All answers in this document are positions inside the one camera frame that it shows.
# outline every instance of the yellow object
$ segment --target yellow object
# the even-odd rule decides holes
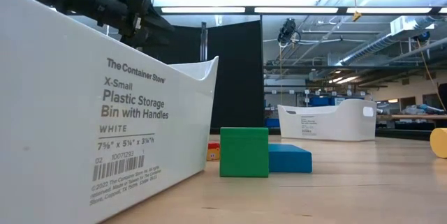
[[[207,160],[219,160],[221,158],[220,148],[208,149]]]
[[[436,128],[432,131],[430,146],[436,156],[447,158],[447,128]]]
[[[360,17],[362,17],[362,14],[356,11],[352,17],[352,21],[356,22]]]

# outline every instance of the blue block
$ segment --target blue block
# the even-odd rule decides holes
[[[312,153],[292,144],[268,145],[270,172],[312,172]]]

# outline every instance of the ductwork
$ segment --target ductwork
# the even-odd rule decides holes
[[[370,43],[367,43],[365,46],[360,46],[358,50],[355,50],[352,53],[347,54],[342,60],[338,61],[335,65],[336,66],[348,66],[352,63],[356,62],[360,58],[367,56],[368,54],[373,54],[375,52],[378,52],[382,49],[385,49],[386,47],[397,43],[399,40],[403,38],[408,38],[412,36],[417,36],[418,34],[421,34],[423,30],[425,30],[430,25],[434,24],[435,22],[441,20],[442,17],[436,16],[432,17],[430,15],[428,16],[421,16],[421,17],[405,17],[401,16],[395,21],[400,22],[399,25],[396,22],[396,24],[393,24],[394,21],[391,23],[391,33],[388,33]],[[329,74],[330,70],[322,70],[321,72],[317,73],[317,77],[324,77],[325,75]]]

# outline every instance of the barcode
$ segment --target barcode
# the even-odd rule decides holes
[[[110,176],[128,172],[137,168],[142,168],[144,165],[144,155],[95,165],[95,168],[93,169],[93,181],[108,178]]]

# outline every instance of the yellow cylinder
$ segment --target yellow cylinder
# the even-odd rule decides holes
[[[447,158],[447,128],[436,128],[432,131],[430,146],[436,156]]]

